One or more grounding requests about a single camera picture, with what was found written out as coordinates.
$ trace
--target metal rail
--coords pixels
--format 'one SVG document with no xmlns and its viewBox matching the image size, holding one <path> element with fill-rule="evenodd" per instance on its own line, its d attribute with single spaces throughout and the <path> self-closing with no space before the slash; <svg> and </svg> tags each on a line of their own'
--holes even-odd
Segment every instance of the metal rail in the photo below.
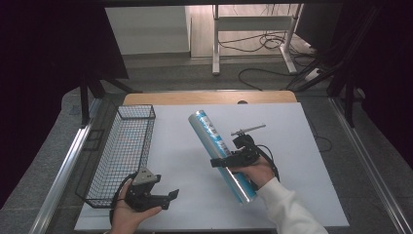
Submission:
<svg viewBox="0 0 413 234">
<path fill-rule="evenodd" d="M 37 214 L 36 219 L 34 219 L 33 225 L 29 231 L 30 234 L 41 234 L 45 233 L 50 221 L 52 220 L 53 214 L 56 210 L 57 204 L 60 200 L 61 194 L 66 187 L 67 181 L 76 165 L 78 156 L 80 155 L 82 145 L 88 136 L 91 129 L 91 125 L 94 120 L 96 111 L 101 103 L 100 99 L 95 99 L 91 106 L 91 120 L 89 124 L 83 128 L 79 129 L 77 135 L 75 136 L 69 151 L 61 164 L 60 170 L 57 173 L 54 183 L 52 184 L 49 193 Z"/>
<path fill-rule="evenodd" d="M 368 177 L 373 183 L 377 194 L 379 195 L 386 210 L 388 211 L 389 216 L 392 219 L 398 233 L 412 234 L 412 228 L 407 222 L 403 210 L 398 205 L 394 194 L 380 175 L 379 170 L 374 164 L 369 152 L 364 147 L 364 144 L 359 138 L 357 130 L 355 128 L 351 128 L 350 124 L 346 120 L 346 117 L 342 114 L 343 107 L 339 103 L 339 100 L 335 97 L 331 97 L 329 100 L 333 106 L 334 111 L 337 114 L 338 119 L 340 120 L 341 125 L 343 126 L 344 131 L 347 134 L 347 137 L 355 148 L 361 164 L 364 166 L 364 169 L 366 170 Z"/>
</svg>

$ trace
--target white wall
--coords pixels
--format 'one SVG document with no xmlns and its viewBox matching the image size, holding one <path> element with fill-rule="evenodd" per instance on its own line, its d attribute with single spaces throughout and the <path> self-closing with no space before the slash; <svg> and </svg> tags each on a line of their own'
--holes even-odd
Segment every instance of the white wall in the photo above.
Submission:
<svg viewBox="0 0 413 234">
<path fill-rule="evenodd" d="M 122 55 L 189 52 L 184 6 L 107 8 Z"/>
</svg>

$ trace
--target spray can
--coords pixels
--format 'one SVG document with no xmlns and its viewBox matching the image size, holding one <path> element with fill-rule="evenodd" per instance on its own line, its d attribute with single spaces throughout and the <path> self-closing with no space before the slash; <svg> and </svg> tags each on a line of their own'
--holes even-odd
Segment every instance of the spray can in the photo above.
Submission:
<svg viewBox="0 0 413 234">
<path fill-rule="evenodd" d="M 221 135 L 213 127 L 212 122 L 203 110 L 195 112 L 189 116 L 188 120 L 211 159 L 226 158 L 232 155 Z M 239 203 L 247 204 L 256 197 L 255 191 L 243 174 L 233 175 L 228 168 L 217 169 L 221 172 L 222 177 L 231 188 Z"/>
</svg>

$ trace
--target white sleeve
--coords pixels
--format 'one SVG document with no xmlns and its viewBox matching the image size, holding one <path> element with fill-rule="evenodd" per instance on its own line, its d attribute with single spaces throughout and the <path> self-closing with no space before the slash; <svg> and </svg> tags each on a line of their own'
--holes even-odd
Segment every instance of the white sleeve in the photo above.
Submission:
<svg viewBox="0 0 413 234">
<path fill-rule="evenodd" d="M 327 233 L 301 204 L 297 194 L 284 188 L 276 178 L 261 187 L 257 194 L 263 198 L 268 218 L 277 225 L 279 234 Z"/>
</svg>

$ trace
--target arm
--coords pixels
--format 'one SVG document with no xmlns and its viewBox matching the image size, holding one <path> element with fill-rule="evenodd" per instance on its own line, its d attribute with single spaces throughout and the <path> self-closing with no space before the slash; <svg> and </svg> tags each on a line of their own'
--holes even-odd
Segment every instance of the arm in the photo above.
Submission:
<svg viewBox="0 0 413 234">
<path fill-rule="evenodd" d="M 264 158 L 260 157 L 252 166 L 231 171 L 244 173 L 258 185 L 257 194 L 263 198 L 268 218 L 277 225 L 278 233 L 327 233 L 302 205 L 296 193 L 279 183 Z"/>
</svg>

